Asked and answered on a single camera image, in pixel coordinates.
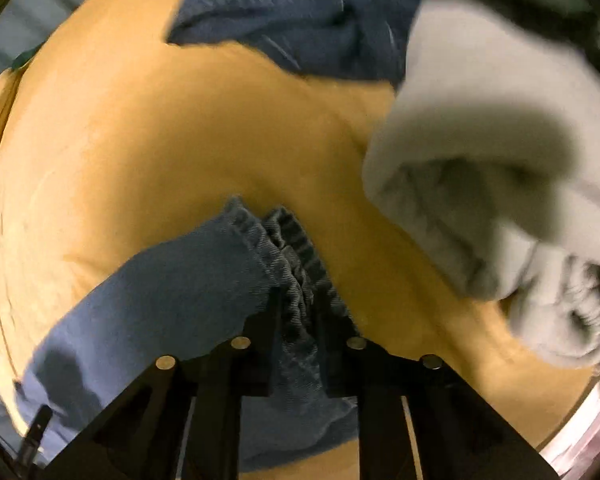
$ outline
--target blue denim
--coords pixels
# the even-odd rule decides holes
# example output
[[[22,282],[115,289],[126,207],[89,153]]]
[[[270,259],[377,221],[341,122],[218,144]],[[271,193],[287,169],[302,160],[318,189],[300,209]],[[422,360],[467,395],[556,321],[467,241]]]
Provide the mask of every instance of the blue denim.
[[[61,319],[36,349],[16,388],[31,422],[41,404],[54,417],[42,447],[52,459],[155,359],[207,354],[288,288],[274,393],[242,402],[240,469],[298,460],[355,438],[355,403],[328,399],[320,384],[310,309],[326,288],[348,310],[296,218],[284,208],[264,220],[239,199],[195,231],[137,254]]]
[[[237,40],[293,73],[404,79],[420,0],[184,0],[167,42]]]

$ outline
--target metal bolt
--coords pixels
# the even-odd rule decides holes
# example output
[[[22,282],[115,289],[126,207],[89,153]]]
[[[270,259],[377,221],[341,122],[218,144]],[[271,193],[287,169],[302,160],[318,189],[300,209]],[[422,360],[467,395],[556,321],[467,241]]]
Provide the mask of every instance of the metal bolt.
[[[444,361],[435,354],[423,355],[420,358],[420,362],[425,368],[428,368],[429,370],[439,370],[444,364]]]
[[[251,345],[251,339],[243,335],[231,339],[231,346],[236,350],[246,350]]]
[[[352,350],[364,350],[366,348],[366,339],[363,337],[350,337],[347,339],[347,346]]]
[[[163,355],[155,360],[155,366],[160,370],[171,370],[176,365],[176,359],[170,355]]]

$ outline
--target bolt head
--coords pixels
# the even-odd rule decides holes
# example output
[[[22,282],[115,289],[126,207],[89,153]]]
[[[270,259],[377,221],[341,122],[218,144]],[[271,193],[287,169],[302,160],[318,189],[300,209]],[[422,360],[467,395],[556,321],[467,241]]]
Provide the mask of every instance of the bolt head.
[[[429,370],[439,370],[444,364],[444,361],[435,354],[423,355],[420,358],[420,362],[425,368],[428,368]]]
[[[170,355],[163,355],[155,360],[155,366],[160,370],[171,370],[176,365],[176,359]]]
[[[363,337],[350,337],[347,339],[347,346],[352,350],[364,350],[366,348],[366,339]]]
[[[251,346],[251,339],[248,337],[239,335],[238,337],[234,337],[231,339],[231,346],[236,350],[246,350]]]

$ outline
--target black metal frame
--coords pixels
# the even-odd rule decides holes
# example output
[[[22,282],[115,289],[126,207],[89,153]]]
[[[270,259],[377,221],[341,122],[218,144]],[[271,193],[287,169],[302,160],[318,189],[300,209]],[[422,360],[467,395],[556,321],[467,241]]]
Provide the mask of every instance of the black metal frame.
[[[183,480],[237,480],[241,399],[270,394],[284,296],[272,289],[266,310],[247,318],[242,335],[206,356],[160,357],[46,468],[36,470],[31,453],[23,454],[18,477],[170,480],[181,463]],[[424,480],[557,480],[441,358],[390,355],[330,304],[325,291],[315,291],[320,374],[328,396],[358,399],[361,480],[416,480],[418,467]],[[39,437],[33,449],[40,426],[32,425]]]

